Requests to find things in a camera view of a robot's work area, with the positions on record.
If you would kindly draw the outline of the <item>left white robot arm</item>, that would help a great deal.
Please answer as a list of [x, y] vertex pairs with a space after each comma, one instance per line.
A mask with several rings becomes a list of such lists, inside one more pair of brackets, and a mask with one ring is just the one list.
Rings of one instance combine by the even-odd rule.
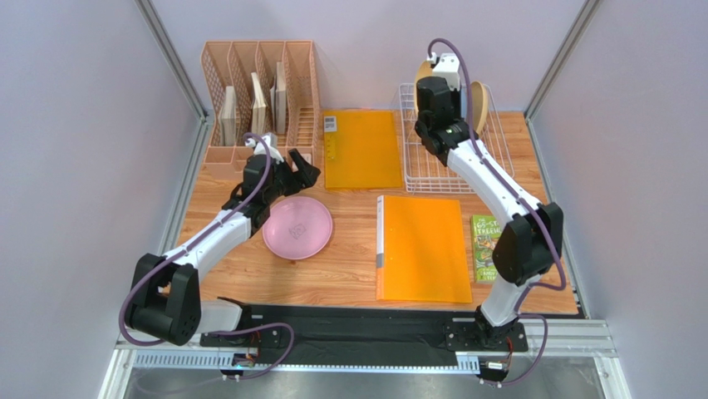
[[[321, 174], [296, 149], [289, 161], [273, 150], [248, 158], [243, 180], [214, 219], [195, 236], [165, 254], [139, 258], [132, 286], [119, 312], [123, 337], [136, 346], [186, 344], [195, 334], [229, 334], [239, 326], [241, 303], [204, 301], [200, 283], [232, 249], [251, 239], [268, 220], [272, 204], [313, 187]], [[140, 341], [133, 329], [152, 337]]]

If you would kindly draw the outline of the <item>yellow beige plate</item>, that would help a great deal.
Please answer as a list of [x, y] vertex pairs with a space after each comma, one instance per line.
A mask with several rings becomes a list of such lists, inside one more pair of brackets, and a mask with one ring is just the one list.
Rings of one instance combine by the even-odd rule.
[[433, 76], [434, 65], [428, 61], [423, 61], [416, 74], [413, 83], [416, 85], [421, 79]]

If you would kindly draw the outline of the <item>pink plate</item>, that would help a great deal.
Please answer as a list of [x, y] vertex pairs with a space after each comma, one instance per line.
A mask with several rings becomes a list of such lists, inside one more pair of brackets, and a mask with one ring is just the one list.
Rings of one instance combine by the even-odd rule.
[[266, 247], [273, 254], [287, 260], [303, 260], [327, 246], [332, 237], [333, 218], [319, 200], [293, 196], [270, 209], [261, 232]]

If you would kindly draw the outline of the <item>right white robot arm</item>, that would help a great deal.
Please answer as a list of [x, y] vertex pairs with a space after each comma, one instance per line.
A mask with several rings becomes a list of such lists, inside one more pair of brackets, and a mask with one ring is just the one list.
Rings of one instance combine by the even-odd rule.
[[473, 189], [501, 228], [492, 254], [497, 276], [475, 311], [472, 329], [475, 343], [492, 349], [513, 333], [521, 304], [541, 277], [560, 266], [563, 211], [529, 194], [496, 162], [461, 117], [460, 92], [445, 78], [421, 78], [415, 103], [415, 133], [422, 145]]

